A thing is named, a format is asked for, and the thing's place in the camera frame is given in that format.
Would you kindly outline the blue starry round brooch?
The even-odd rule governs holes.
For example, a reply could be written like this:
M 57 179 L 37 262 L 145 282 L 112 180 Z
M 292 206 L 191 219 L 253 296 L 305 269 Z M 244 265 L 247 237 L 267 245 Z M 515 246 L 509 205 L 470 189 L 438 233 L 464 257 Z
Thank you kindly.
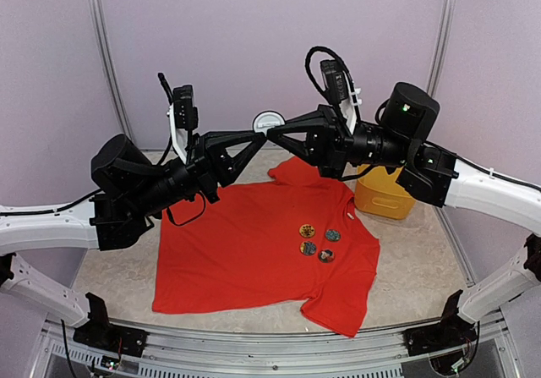
M 282 126 L 285 123 L 285 118 L 279 112 L 265 111 L 254 118 L 252 126 L 255 133 L 267 134 L 269 129 Z

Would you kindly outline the red t-shirt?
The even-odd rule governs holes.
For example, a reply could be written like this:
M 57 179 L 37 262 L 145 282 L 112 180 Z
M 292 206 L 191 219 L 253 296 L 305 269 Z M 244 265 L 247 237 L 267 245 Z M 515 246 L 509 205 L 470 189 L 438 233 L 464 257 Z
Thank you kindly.
M 295 157 L 268 176 L 220 189 L 213 205 L 182 201 L 164 213 L 152 309 L 203 314 L 298 300 L 306 319 L 354 337 L 380 244 L 356 217 L 353 192 Z M 303 224 L 315 228 L 312 238 L 299 234 Z M 328 241 L 328 229 L 341 239 Z M 314 255 L 300 252 L 304 241 L 316 244 Z M 318 259 L 322 249 L 334 251 L 331 263 Z

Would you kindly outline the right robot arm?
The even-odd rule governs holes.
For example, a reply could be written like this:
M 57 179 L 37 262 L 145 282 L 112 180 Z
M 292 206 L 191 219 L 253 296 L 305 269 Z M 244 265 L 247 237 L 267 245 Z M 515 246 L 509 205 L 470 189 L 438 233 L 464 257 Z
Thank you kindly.
M 540 284 L 540 188 L 480 167 L 428 142 L 439 103 L 417 86 L 395 84 L 375 123 L 353 122 L 327 105 L 266 131 L 267 138 L 325 178 L 342 178 L 347 164 L 399 168 L 397 183 L 415 200 L 480 212 L 527 229 L 526 243 L 498 271 L 451 295 L 432 332 L 442 348 L 466 326 Z

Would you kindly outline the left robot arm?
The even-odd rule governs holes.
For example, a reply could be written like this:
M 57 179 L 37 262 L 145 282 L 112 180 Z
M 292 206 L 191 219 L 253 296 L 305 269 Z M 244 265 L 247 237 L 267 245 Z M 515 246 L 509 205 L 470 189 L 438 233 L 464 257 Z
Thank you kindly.
M 106 142 L 91 161 L 99 189 L 60 207 L 1 209 L 1 291 L 40 306 L 85 334 L 100 348 L 118 340 L 99 298 L 82 294 L 37 271 L 21 252 L 33 249 L 126 249 L 153 220 L 179 201 L 219 200 L 266 142 L 254 131 L 209 132 L 178 155 L 154 165 L 124 134 Z

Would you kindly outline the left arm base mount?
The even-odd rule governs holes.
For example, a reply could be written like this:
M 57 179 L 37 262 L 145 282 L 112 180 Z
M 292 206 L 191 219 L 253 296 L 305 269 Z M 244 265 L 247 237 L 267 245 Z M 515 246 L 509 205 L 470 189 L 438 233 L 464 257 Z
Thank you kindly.
M 87 293 L 90 311 L 88 320 L 74 329 L 73 340 L 119 356 L 141 358 L 147 342 L 148 332 L 143 329 L 112 324 L 105 301 L 93 293 Z

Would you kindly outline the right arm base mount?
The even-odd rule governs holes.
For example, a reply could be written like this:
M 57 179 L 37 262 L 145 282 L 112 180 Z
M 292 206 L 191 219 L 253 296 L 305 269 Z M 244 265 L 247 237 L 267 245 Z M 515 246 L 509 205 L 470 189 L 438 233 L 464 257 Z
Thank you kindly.
M 458 303 L 462 294 L 460 289 L 446 300 L 443 313 L 436 323 L 403 332 L 409 356 L 433 353 L 478 340 L 476 325 L 458 315 Z

